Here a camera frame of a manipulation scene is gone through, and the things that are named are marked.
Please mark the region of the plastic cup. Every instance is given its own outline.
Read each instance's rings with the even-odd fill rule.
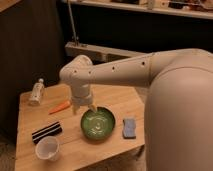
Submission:
[[[35,148],[36,156],[41,160],[56,161],[59,158],[59,142],[53,136],[42,138]]]

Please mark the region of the dark wall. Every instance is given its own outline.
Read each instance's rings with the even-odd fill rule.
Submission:
[[[64,42],[55,0],[22,0],[0,13],[0,133],[16,140],[19,95],[56,84]]]
[[[72,5],[80,42],[141,52],[201,48],[213,52],[213,20]],[[67,6],[60,4],[65,39]]]

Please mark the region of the small bottle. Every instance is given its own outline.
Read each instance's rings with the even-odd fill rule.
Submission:
[[[40,78],[37,83],[34,84],[32,93],[29,98],[29,105],[38,106],[41,104],[41,100],[44,93],[44,80]]]

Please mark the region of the orange carrot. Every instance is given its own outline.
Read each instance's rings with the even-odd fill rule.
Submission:
[[[71,102],[69,100],[66,100],[65,102],[62,102],[58,106],[51,109],[49,111],[49,114],[53,114],[53,113],[59,112],[61,110],[64,110],[64,109],[70,107],[70,105],[71,105]]]

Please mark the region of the green bowl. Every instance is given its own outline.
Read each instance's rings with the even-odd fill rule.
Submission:
[[[104,107],[98,107],[97,112],[88,110],[81,118],[81,129],[84,135],[92,140],[106,139],[114,127],[115,117],[110,110]]]

